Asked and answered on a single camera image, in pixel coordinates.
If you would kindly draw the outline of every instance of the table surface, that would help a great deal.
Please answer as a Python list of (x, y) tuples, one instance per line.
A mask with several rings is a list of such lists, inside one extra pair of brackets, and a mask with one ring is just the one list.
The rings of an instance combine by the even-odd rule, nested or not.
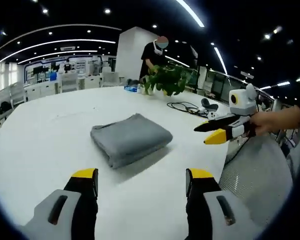
[[(205, 169), (219, 181), (228, 143), (205, 145), (210, 132), (193, 131), (205, 119), (166, 103), (200, 106), (202, 98), (189, 92), (141, 95), (120, 86), (62, 93), (18, 106), (0, 129), (0, 205), (6, 216), (25, 225), (35, 206), (63, 189), (73, 173), (97, 168), (98, 239), (185, 239), (186, 168)], [(229, 112), (217, 104), (219, 113)], [(131, 165), (111, 169), (90, 130), (135, 113), (169, 130), (173, 140)]]

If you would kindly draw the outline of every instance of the black cable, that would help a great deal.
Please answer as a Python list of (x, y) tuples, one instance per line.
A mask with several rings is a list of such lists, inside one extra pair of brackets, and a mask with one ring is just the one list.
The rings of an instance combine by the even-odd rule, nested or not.
[[(189, 113), (189, 114), (192, 114), (192, 115), (196, 115), (196, 116), (199, 116), (199, 117), (202, 117), (202, 118), (207, 118), (207, 116), (208, 116), (208, 112), (207, 113), (198, 113), (199, 107), (192, 104), (191, 102), (187, 102), (187, 101), (168, 102), (166, 105), (169, 108), (179, 110), (179, 111), (184, 112), (184, 113)], [(178, 108), (178, 107), (175, 107), (175, 105), (181, 105), (185, 108), (185, 110), (181, 109), (181, 108)]]

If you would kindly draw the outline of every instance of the led strip light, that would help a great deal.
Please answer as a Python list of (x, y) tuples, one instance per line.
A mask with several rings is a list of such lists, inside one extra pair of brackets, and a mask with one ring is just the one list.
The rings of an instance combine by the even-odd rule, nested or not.
[(174, 58), (172, 58), (172, 57), (170, 57), (170, 56), (165, 56), (165, 57), (166, 57), (167, 59), (170, 59), (170, 60), (175, 61), (175, 62), (177, 62), (177, 63), (179, 63), (179, 64), (182, 64), (183, 66), (186, 66), (186, 67), (190, 68), (189, 65), (183, 63), (182, 61), (178, 61), (178, 60), (176, 60), (176, 59), (174, 59)]
[(21, 53), (21, 52), (29, 50), (29, 49), (33, 49), (33, 48), (43, 46), (43, 45), (47, 45), (47, 44), (56, 44), (56, 43), (64, 43), (64, 42), (98, 42), (98, 43), (116, 44), (115, 41), (107, 41), (107, 40), (99, 40), (99, 39), (66, 39), (66, 40), (48, 41), (48, 42), (43, 42), (43, 43), (40, 43), (40, 44), (37, 44), (37, 45), (28, 46), (24, 49), (21, 49), (19, 51), (11, 53), (10, 55), (8, 55), (8, 56), (4, 57), (3, 59), (1, 59), (0, 63), (3, 62), (6, 59), (12, 57), (13, 55), (16, 55), (18, 53)]
[(221, 65), (222, 65), (222, 67), (223, 67), (224, 73), (228, 75), (228, 72), (227, 72), (227, 69), (226, 69), (225, 63), (224, 63), (224, 61), (223, 61), (223, 59), (222, 59), (222, 57), (221, 57), (221, 54), (220, 54), (220, 52), (219, 52), (218, 48), (217, 48), (217, 47), (214, 47), (214, 50), (215, 50), (216, 54), (217, 54), (217, 55), (218, 55), (218, 57), (219, 57), (219, 60), (220, 60), (220, 62), (221, 62)]
[(99, 28), (114, 29), (114, 30), (119, 30), (119, 31), (122, 30), (121, 28), (117, 28), (117, 27), (113, 27), (113, 26), (96, 25), (96, 24), (80, 24), (80, 23), (76, 23), (76, 24), (61, 24), (61, 25), (47, 26), (47, 27), (43, 27), (43, 28), (39, 28), (39, 29), (30, 31), (30, 32), (27, 32), (27, 33), (22, 34), (22, 35), (20, 35), (20, 36), (17, 36), (16, 38), (14, 38), (14, 39), (8, 41), (7, 43), (5, 43), (4, 45), (2, 45), (2, 46), (0, 47), (0, 49), (2, 49), (3, 47), (5, 47), (6, 45), (12, 43), (13, 41), (15, 41), (15, 40), (17, 40), (17, 39), (20, 39), (20, 38), (22, 38), (22, 37), (24, 37), (24, 36), (27, 36), (27, 35), (29, 35), (29, 34), (33, 34), (33, 33), (40, 32), (40, 31), (43, 31), (43, 30), (48, 30), (48, 29), (61, 28), (61, 27), (72, 27), (72, 26), (99, 27)]
[(203, 28), (204, 24), (200, 20), (200, 18), (195, 14), (195, 12), (189, 7), (188, 4), (184, 0), (176, 0), (190, 15), (193, 17), (193, 19), (196, 21), (196, 23)]
[(29, 58), (27, 60), (23, 60), (18, 62), (18, 64), (23, 64), (27, 61), (33, 60), (33, 59), (39, 59), (39, 58), (43, 58), (46, 56), (52, 56), (52, 55), (58, 55), (58, 54), (71, 54), (71, 53), (97, 53), (98, 50), (77, 50), (77, 51), (60, 51), (60, 52), (53, 52), (53, 53), (49, 53), (49, 54), (45, 54), (45, 55), (41, 55), (41, 56), (35, 56), (32, 58)]

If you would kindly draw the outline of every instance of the white robot head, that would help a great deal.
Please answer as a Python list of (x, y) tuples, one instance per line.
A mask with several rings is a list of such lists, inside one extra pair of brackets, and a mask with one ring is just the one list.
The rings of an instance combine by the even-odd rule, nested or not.
[(256, 111), (257, 92), (249, 83), (245, 89), (235, 89), (229, 92), (229, 106), (232, 114), (241, 116), (252, 115)]

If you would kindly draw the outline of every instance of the gray mesh fabric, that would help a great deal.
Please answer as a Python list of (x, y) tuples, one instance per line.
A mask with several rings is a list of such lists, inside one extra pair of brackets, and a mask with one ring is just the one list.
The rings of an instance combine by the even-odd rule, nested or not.
[(256, 224), (265, 226), (287, 199), (292, 177), (279, 145), (270, 136), (257, 136), (224, 167), (219, 185), (243, 201)]

